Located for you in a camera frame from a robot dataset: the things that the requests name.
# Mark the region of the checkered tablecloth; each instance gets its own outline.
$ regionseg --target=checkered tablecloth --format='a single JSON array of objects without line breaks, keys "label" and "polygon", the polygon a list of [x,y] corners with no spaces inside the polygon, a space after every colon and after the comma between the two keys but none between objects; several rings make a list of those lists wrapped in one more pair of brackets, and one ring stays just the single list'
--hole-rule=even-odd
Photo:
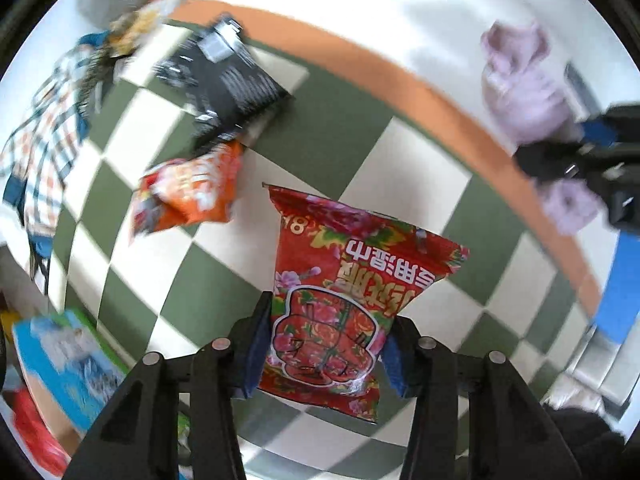
[{"label": "checkered tablecloth", "polygon": [[[229,224],[204,223],[130,245],[130,199],[149,166],[188,153],[193,117],[153,64],[190,33],[163,25],[127,68],[69,177],[49,295],[83,307],[116,350],[139,359],[194,352],[248,316],[273,286],[279,215],[263,182],[376,210],[468,246],[469,261],[403,311],[452,350],[504,352],[538,396],[563,370],[588,320],[569,281],[481,177],[428,132],[369,93],[303,59],[250,42],[295,97],[252,128]],[[274,480],[394,479],[414,402],[385,375],[377,425],[256,392],[234,404],[247,471]],[[459,399],[458,452],[468,443]]]}]

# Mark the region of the red object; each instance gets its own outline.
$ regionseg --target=red object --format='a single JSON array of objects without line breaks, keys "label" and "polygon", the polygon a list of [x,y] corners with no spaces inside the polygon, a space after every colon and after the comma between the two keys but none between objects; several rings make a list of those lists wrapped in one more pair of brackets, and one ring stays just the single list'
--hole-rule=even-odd
[{"label": "red object", "polygon": [[268,186],[282,215],[260,389],[375,421],[371,373],[393,320],[468,250],[424,229]]},{"label": "red object", "polygon": [[44,425],[27,388],[15,394],[14,426],[38,465],[54,476],[66,471],[69,456]]}]

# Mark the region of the plaid fabric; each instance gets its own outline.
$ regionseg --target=plaid fabric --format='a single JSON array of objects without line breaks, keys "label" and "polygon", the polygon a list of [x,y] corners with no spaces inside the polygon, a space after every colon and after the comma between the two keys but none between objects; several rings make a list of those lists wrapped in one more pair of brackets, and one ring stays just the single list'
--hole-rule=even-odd
[{"label": "plaid fabric", "polygon": [[18,210],[43,258],[50,257],[64,182],[88,129],[78,115],[77,90],[93,52],[81,43],[56,63],[0,153],[0,177],[8,176],[2,198]]},{"label": "plaid fabric", "polygon": [[[203,223],[129,243],[130,199],[149,166],[189,152],[185,96],[156,61],[189,34],[164,25],[127,66],[69,176],[50,262],[55,307],[78,306],[130,363],[150,350],[196,351],[271,290],[280,217],[263,182],[322,194],[415,223],[470,248],[459,273],[402,312],[454,351],[507,355],[539,397],[588,326],[568,280],[522,220],[428,132],[304,59],[250,42],[294,99],[251,128],[229,224]],[[384,372],[377,425],[256,392],[234,402],[248,473],[278,480],[392,480],[415,403]],[[458,453],[468,447],[459,398]]]}]

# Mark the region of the gray round object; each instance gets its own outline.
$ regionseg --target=gray round object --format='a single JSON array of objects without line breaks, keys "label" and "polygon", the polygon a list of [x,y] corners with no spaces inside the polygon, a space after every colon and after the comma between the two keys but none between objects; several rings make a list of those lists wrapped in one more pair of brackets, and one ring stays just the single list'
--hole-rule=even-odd
[{"label": "gray round object", "polygon": [[503,365],[507,361],[505,355],[497,350],[489,352],[489,359],[491,359],[492,363],[496,363],[497,365]]},{"label": "gray round object", "polygon": [[418,339],[418,346],[420,348],[424,348],[425,350],[433,350],[437,345],[438,343],[436,342],[436,340],[433,337],[429,337],[427,335]]},{"label": "gray round object", "polygon": [[231,346],[231,341],[226,337],[219,337],[218,339],[214,339],[211,343],[211,347],[214,350],[226,350]]},{"label": "gray round object", "polygon": [[160,360],[160,354],[158,352],[149,352],[148,354],[145,354],[145,356],[142,358],[142,362],[147,366],[154,365],[159,360]]}]

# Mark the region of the orange border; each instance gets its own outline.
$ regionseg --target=orange border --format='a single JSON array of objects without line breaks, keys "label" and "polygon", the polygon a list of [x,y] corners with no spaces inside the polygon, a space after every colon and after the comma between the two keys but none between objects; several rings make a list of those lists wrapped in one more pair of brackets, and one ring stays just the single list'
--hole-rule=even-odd
[{"label": "orange border", "polygon": [[561,267],[587,314],[595,314],[600,304],[600,287],[574,238],[558,234],[542,212],[531,184],[511,157],[472,118],[398,65],[308,23],[216,0],[190,0],[171,18],[206,25],[223,11],[231,12],[254,40],[305,59],[364,88],[430,132],[489,182],[524,220]]}]

